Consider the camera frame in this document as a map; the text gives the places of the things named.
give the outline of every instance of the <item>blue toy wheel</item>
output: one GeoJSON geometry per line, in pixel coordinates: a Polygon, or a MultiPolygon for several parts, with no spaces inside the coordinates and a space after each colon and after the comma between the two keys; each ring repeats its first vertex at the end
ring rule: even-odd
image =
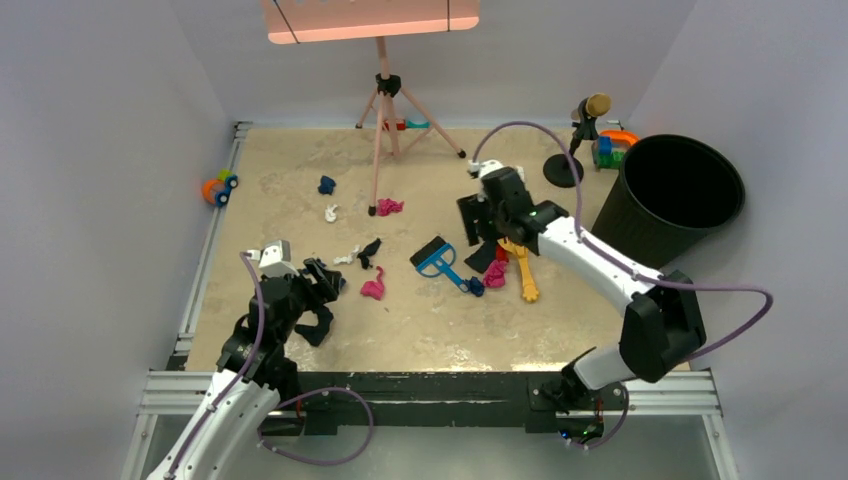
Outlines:
{"type": "Polygon", "coordinates": [[[215,194],[215,205],[219,207],[223,207],[230,201],[230,191],[229,189],[224,190],[223,192],[218,192],[215,194]]]}

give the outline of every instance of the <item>blue toy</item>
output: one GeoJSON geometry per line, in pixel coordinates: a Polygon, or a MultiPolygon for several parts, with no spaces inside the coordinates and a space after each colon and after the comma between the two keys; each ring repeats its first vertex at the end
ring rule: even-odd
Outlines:
{"type": "Polygon", "coordinates": [[[321,177],[321,185],[318,185],[318,193],[322,195],[332,195],[334,188],[336,188],[336,181],[326,175],[323,175],[321,177]]]}
{"type": "Polygon", "coordinates": [[[421,250],[415,252],[415,255],[409,260],[415,267],[415,271],[421,276],[436,278],[444,274],[461,292],[469,292],[468,285],[451,268],[456,261],[456,250],[454,250],[453,245],[447,243],[442,237],[437,235],[430,243],[424,245],[421,250]],[[444,255],[448,252],[451,253],[451,259],[445,260],[444,255]]]}
{"type": "Polygon", "coordinates": [[[598,155],[612,155],[612,140],[605,135],[598,138],[598,155]]]}
{"type": "Polygon", "coordinates": [[[463,283],[468,287],[468,292],[473,293],[475,297],[482,297],[486,291],[486,286],[477,277],[471,277],[469,280],[464,280],[463,283]]]}

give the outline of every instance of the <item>small white figurine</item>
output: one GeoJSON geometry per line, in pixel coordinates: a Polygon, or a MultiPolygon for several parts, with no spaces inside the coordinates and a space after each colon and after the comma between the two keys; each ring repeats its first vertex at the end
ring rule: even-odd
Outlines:
{"type": "Polygon", "coordinates": [[[338,205],[327,205],[327,208],[324,210],[324,220],[328,223],[333,223],[336,221],[336,209],[339,208],[338,205]]]}
{"type": "Polygon", "coordinates": [[[359,253],[359,245],[353,247],[353,251],[350,252],[350,255],[348,255],[346,257],[336,257],[333,260],[333,265],[338,265],[340,263],[345,263],[347,265],[350,265],[351,263],[353,263],[353,259],[356,258],[357,253],[359,253]]]}

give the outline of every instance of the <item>pink plush toy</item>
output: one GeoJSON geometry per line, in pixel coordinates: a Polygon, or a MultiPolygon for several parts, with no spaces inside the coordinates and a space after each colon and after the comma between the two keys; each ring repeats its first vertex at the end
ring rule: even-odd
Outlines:
{"type": "Polygon", "coordinates": [[[377,280],[368,280],[362,285],[359,293],[374,300],[382,300],[386,287],[383,285],[383,267],[377,267],[377,280]]]}
{"type": "Polygon", "coordinates": [[[391,198],[381,198],[377,200],[377,215],[381,217],[385,217],[386,215],[393,212],[402,212],[403,211],[403,202],[396,202],[391,198]]]}
{"type": "Polygon", "coordinates": [[[486,275],[483,276],[483,285],[485,285],[486,288],[503,287],[506,285],[504,273],[506,273],[506,262],[495,260],[489,264],[489,268],[486,269],[486,275]]]}

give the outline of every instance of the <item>dark blue plush toy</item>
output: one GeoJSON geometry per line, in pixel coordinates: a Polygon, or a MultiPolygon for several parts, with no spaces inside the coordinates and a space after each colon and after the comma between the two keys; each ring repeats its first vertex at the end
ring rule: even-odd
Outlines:
{"type": "Polygon", "coordinates": [[[462,283],[468,287],[468,293],[473,293],[475,297],[482,297],[483,293],[486,291],[486,287],[483,285],[483,282],[481,282],[477,277],[471,277],[470,280],[463,280],[462,283]]]}
{"type": "Polygon", "coordinates": [[[336,188],[335,180],[326,175],[321,176],[321,185],[318,185],[318,193],[322,195],[332,195],[334,188],[336,188]]]}

